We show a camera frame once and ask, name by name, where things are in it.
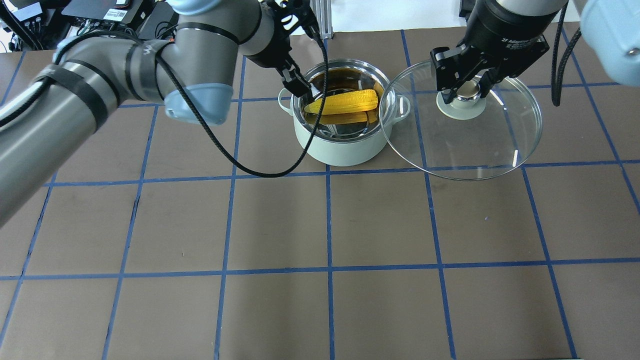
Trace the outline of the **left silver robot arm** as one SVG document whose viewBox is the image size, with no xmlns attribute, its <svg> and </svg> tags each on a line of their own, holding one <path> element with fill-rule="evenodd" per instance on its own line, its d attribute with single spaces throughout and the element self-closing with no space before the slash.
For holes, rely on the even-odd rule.
<svg viewBox="0 0 640 360">
<path fill-rule="evenodd" d="M 276 69 L 293 96 L 312 88 L 291 57 L 297 28 L 323 47 L 310 0 L 170 0 L 174 39 L 95 30 L 65 39 L 32 84 L 1 107 L 0 214 L 6 224 L 127 100 L 172 119 L 226 121 L 238 55 Z"/>
</svg>

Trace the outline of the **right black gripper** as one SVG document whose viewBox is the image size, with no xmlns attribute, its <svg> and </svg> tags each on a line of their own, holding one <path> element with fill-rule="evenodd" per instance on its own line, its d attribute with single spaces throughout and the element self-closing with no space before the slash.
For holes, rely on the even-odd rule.
<svg viewBox="0 0 640 360">
<path fill-rule="evenodd" d="M 466 31 L 457 47 L 430 51 L 436 87 L 449 105 L 466 82 L 484 66 L 478 82 L 485 99 L 494 85 L 516 78 L 550 48 L 542 36 L 551 22 L 551 9 L 534 0 L 462 0 L 460 18 Z"/>
</svg>

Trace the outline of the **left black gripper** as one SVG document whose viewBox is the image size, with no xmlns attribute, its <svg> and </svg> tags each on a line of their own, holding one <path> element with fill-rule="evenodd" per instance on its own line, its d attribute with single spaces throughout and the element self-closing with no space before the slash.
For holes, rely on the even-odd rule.
<svg viewBox="0 0 640 360">
<path fill-rule="evenodd" d="M 258 23 L 245 39 L 245 57 L 261 68 L 276 69 L 281 82 L 295 98 L 313 95 L 290 52 L 290 36 L 298 28 L 320 43 L 320 27 L 310 0 L 261 0 Z"/>
</svg>

